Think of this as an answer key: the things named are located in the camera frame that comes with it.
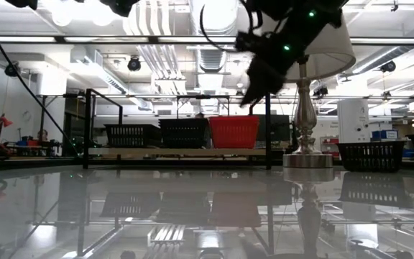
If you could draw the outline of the wooden shelf with black frame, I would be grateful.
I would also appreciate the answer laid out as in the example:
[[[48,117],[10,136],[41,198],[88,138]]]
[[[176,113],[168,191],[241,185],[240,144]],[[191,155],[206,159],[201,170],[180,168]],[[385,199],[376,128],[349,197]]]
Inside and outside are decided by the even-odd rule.
[[[190,155],[190,156],[215,156],[215,155],[263,155],[264,166],[267,170],[272,168],[272,150],[270,147],[270,141],[267,140],[266,148],[264,150],[248,150],[248,149],[167,149],[167,148],[115,148],[115,147],[89,147],[91,140],[91,120],[93,119],[93,113],[91,112],[92,99],[99,96],[110,103],[118,106],[119,108],[119,125],[122,125],[123,119],[123,107],[112,101],[107,96],[100,94],[92,88],[86,89],[86,117],[84,121],[84,148],[82,157],[83,169],[89,167],[89,152],[92,151],[94,155],[115,155],[119,160],[120,155]]]

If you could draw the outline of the red slotted plastic basket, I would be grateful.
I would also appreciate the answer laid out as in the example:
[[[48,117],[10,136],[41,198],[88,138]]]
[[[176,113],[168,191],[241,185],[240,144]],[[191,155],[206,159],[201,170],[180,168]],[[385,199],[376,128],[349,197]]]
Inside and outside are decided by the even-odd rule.
[[[259,117],[226,116],[209,119],[213,146],[217,149],[254,149]]]

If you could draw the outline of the black aluminium rig frame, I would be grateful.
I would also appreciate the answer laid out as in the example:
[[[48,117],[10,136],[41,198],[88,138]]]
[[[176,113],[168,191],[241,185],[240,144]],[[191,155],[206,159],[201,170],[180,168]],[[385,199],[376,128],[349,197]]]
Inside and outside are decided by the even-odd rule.
[[[208,40],[201,36],[0,36],[5,44],[82,44],[82,45],[203,45]],[[414,46],[414,37],[351,37],[352,45],[359,46]]]

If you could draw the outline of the white cylindrical device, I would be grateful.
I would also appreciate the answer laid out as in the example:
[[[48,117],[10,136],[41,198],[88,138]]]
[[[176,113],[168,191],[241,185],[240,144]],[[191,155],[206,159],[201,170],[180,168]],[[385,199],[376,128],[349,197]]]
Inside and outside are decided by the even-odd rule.
[[[369,142],[369,107],[366,99],[344,99],[337,104],[339,142]]]

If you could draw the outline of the blue storage box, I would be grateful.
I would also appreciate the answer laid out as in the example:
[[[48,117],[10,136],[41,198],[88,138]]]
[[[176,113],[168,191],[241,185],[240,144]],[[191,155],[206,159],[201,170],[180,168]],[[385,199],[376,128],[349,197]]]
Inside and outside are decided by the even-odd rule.
[[[398,131],[396,129],[382,129],[372,132],[371,141],[396,141],[399,139]]]

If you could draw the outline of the black monitor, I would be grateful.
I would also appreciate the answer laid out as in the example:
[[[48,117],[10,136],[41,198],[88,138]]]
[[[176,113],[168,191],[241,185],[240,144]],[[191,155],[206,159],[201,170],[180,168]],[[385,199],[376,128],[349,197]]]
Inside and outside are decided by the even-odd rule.
[[[257,141],[266,139],[266,116],[259,115]],[[271,141],[290,141],[290,118],[288,115],[272,114],[270,122]]]

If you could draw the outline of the table lamp with white shade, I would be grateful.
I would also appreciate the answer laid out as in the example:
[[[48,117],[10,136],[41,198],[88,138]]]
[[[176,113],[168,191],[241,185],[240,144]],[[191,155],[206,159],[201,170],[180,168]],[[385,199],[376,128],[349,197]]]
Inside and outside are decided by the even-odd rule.
[[[333,157],[315,148],[312,137],[317,124],[317,116],[311,102],[310,84],[313,81],[330,78],[351,68],[356,62],[344,17],[341,26],[335,28],[327,24],[321,33],[299,55],[288,70],[288,83],[295,83],[298,91],[298,104],[294,113],[294,125],[300,133],[298,149],[283,156],[286,168],[331,168]]]

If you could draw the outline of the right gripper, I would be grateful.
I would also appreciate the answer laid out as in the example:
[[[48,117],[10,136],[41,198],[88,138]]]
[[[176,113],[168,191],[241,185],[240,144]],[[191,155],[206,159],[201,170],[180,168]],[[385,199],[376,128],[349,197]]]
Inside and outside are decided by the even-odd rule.
[[[278,93],[293,64],[308,60],[305,50],[309,44],[309,31],[269,32],[262,36],[239,31],[234,47],[239,52],[254,54],[247,69],[249,87],[241,100],[241,106],[256,104],[265,94]]]

